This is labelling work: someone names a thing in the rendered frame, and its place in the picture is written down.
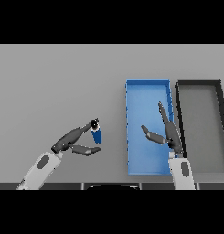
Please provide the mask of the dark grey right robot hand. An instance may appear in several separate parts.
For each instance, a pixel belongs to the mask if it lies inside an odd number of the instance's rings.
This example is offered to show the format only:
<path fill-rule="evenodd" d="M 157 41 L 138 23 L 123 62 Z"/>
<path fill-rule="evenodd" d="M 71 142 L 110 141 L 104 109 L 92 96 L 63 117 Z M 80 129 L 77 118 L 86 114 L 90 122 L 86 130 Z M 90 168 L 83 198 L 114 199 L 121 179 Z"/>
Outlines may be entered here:
<path fill-rule="evenodd" d="M 184 153 L 179 132 L 176 128 L 176 125 L 168 119 L 162 102 L 158 102 L 158 108 L 165 126 L 165 136 L 150 132 L 145 125 L 141 126 L 143 133 L 149 141 L 161 145 L 167 144 L 168 147 L 172 149 L 173 152 L 179 157 Z"/>

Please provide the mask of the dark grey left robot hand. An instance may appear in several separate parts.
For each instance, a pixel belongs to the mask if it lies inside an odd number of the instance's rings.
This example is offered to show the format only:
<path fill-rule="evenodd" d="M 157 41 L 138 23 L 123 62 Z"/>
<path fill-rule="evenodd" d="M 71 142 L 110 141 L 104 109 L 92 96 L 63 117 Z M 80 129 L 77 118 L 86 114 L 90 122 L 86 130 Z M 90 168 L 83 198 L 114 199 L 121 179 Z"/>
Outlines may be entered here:
<path fill-rule="evenodd" d="M 81 138 L 81 136 L 91 129 L 91 122 L 83 127 L 78 127 L 62 136 L 52 147 L 51 150 L 55 154 L 67 151 L 69 148 L 72 149 L 73 153 L 81 155 L 92 155 L 101 150 L 100 147 L 87 147 L 83 145 L 76 145 L 75 143 Z"/>

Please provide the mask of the blue pipe with dark end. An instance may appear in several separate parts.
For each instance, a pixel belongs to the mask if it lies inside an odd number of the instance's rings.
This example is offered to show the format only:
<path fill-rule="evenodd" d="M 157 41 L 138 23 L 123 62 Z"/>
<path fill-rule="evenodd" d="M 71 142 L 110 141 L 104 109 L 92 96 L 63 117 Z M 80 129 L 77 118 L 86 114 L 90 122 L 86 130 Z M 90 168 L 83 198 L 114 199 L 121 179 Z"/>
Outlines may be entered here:
<path fill-rule="evenodd" d="M 97 119 L 91 121 L 91 134 L 96 144 L 101 143 L 101 128 Z"/>

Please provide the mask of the dark grey rectangular bin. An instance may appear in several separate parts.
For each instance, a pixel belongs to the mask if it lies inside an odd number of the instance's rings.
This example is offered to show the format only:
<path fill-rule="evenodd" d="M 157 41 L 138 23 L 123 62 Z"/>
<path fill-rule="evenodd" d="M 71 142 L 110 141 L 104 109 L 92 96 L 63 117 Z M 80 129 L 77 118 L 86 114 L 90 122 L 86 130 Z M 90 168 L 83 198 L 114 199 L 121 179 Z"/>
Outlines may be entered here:
<path fill-rule="evenodd" d="M 194 173 L 224 173 L 221 80 L 178 80 L 175 88 L 184 157 Z"/>

